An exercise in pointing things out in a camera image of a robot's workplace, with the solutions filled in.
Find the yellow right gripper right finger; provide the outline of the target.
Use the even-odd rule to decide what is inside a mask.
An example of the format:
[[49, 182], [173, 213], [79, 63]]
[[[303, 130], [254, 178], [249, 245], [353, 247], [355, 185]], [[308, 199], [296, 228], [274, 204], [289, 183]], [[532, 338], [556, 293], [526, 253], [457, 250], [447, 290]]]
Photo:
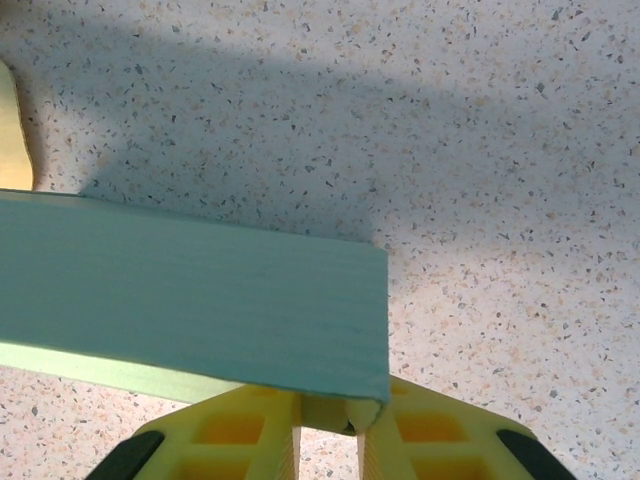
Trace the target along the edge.
[[393, 376], [391, 400], [358, 436], [362, 479], [530, 479], [498, 437], [525, 426]]

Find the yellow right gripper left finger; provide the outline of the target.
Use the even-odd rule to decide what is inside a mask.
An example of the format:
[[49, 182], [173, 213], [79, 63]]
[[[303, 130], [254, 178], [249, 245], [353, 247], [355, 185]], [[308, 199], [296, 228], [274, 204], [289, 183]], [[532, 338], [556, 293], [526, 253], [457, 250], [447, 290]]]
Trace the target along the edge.
[[244, 386], [143, 425], [164, 440], [138, 479], [296, 479], [299, 395]]

